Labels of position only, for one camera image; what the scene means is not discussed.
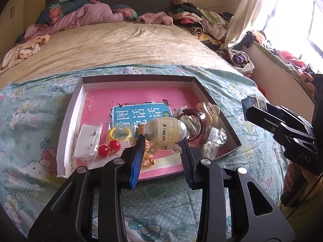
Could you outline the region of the person's right hand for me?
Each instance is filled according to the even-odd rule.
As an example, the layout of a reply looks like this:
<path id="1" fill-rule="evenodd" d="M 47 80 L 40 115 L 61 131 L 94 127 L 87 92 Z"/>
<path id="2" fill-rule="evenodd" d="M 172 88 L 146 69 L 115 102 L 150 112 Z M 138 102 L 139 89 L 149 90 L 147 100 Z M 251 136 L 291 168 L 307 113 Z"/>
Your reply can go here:
<path id="1" fill-rule="evenodd" d="M 303 199 L 309 193 L 310 189 L 315 185 L 319 178 L 317 175 L 312 174 L 310 171 L 300 167 L 294 162 L 290 162 L 284 178 L 283 194 L 287 191 L 291 192 L 292 188 L 296 187 L 296 181 L 300 176 L 304 177 L 308 184 L 300 193 L 299 199 Z"/>

